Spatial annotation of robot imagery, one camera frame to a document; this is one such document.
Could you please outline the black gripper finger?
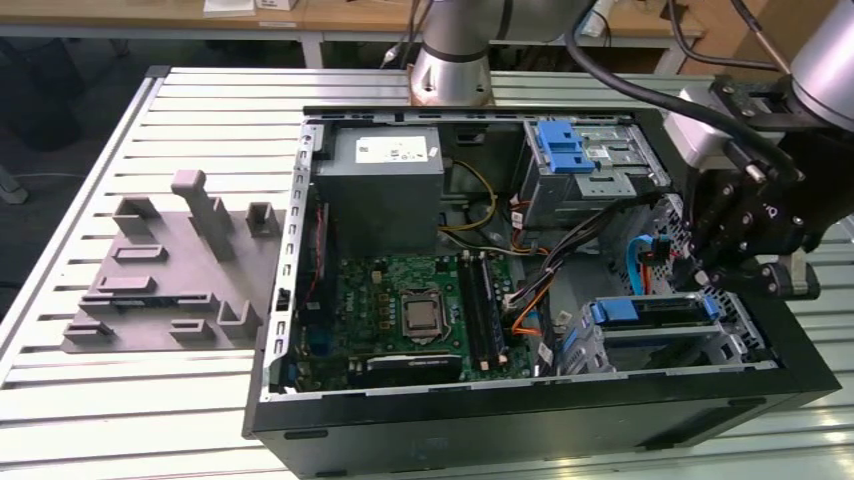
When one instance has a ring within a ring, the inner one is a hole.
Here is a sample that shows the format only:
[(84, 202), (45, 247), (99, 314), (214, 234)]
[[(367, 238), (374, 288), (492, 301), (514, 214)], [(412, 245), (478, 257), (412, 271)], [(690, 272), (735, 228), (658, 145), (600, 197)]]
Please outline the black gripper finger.
[(753, 179), (737, 170), (711, 169), (689, 174), (683, 190), (682, 225), (689, 233), (686, 249), (673, 265), (678, 291), (703, 286), (739, 295), (758, 295), (758, 268), (743, 265), (741, 249), (755, 214), (746, 204)]
[(742, 297), (785, 301), (815, 300), (822, 293), (818, 276), (806, 253), (795, 251), (774, 261), (745, 262), (735, 267), (703, 270), (706, 284)]

